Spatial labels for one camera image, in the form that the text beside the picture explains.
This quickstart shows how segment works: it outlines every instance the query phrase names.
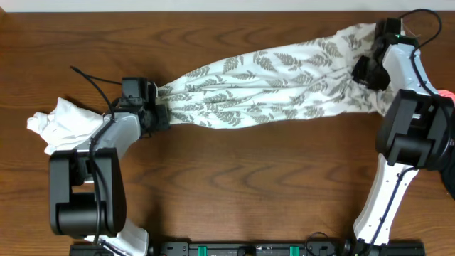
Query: white leaf pattern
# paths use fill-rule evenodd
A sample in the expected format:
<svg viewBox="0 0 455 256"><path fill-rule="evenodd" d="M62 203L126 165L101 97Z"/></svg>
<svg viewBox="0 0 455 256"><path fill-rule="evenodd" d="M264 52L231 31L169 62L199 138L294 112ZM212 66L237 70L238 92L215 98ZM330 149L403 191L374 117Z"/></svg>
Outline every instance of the white leaf pattern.
<svg viewBox="0 0 455 256"><path fill-rule="evenodd" d="M245 53L185 74L160 87L171 124L237 129L343 112L384 113L394 92L352 81L355 60L370 53L375 24L334 36Z"/></svg>

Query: red object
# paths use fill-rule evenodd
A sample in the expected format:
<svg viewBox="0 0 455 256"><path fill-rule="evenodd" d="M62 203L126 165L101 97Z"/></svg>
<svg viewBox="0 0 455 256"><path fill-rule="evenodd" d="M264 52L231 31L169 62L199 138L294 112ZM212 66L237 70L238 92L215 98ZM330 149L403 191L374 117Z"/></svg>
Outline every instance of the red object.
<svg viewBox="0 0 455 256"><path fill-rule="evenodd" d="M448 90L438 90L439 95L444 96L444 97L449 97L455 102L455 94L452 92L449 92Z"/></svg>

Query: crumpled white cloth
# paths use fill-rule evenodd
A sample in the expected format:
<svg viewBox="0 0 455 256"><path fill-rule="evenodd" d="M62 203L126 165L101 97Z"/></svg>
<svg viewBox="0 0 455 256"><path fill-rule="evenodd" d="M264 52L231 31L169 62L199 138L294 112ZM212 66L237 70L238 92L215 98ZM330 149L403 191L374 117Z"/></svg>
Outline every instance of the crumpled white cloth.
<svg viewBox="0 0 455 256"><path fill-rule="evenodd" d="M343 112L385 114L394 92L368 90L351 77L359 57L370 54L374 32L374 23L358 24L334 36L220 60L160 87L156 101L168 108L171 124L214 129ZM101 123L100 115L59 98L53 112L36 113L27 126L52 154L82 143Z"/></svg>
<svg viewBox="0 0 455 256"><path fill-rule="evenodd" d="M27 129L41 135L48 146L44 152L74 149L90 138L102 124L102 116L58 98L57 107L50 114L35 113L27 119Z"/></svg>

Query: wood grain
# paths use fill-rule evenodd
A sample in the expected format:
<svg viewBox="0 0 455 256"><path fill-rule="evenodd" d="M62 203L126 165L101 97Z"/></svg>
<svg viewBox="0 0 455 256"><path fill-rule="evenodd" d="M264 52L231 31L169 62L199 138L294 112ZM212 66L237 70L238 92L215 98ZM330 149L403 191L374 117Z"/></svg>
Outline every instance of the wood grain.
<svg viewBox="0 0 455 256"><path fill-rule="evenodd" d="M48 224L46 143L26 119L57 97L103 111L75 65L103 78L158 85L222 58L334 34L390 12L8 14L0 26L0 255L66 255L71 239ZM422 60L437 88L455 90L455 13ZM437 25L409 21L427 37ZM109 98L120 87L100 84ZM377 114L277 122L239 130L176 125L134 144L122 159L128 216L155 241L345 238L376 171ZM422 239L453 255L455 202L437 172L421 171L391 237Z"/></svg>

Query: green connector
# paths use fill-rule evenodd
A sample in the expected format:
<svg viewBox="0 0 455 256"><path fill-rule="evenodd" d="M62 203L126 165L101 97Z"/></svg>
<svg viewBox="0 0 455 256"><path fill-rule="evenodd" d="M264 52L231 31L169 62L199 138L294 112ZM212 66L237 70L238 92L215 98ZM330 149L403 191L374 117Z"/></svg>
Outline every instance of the green connector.
<svg viewBox="0 0 455 256"><path fill-rule="evenodd" d="M206 246L198 247L198 256L207 256L207 247Z"/></svg>
<svg viewBox="0 0 455 256"><path fill-rule="evenodd" d="M289 256L299 256L299 248L297 246L291 246L289 251Z"/></svg>

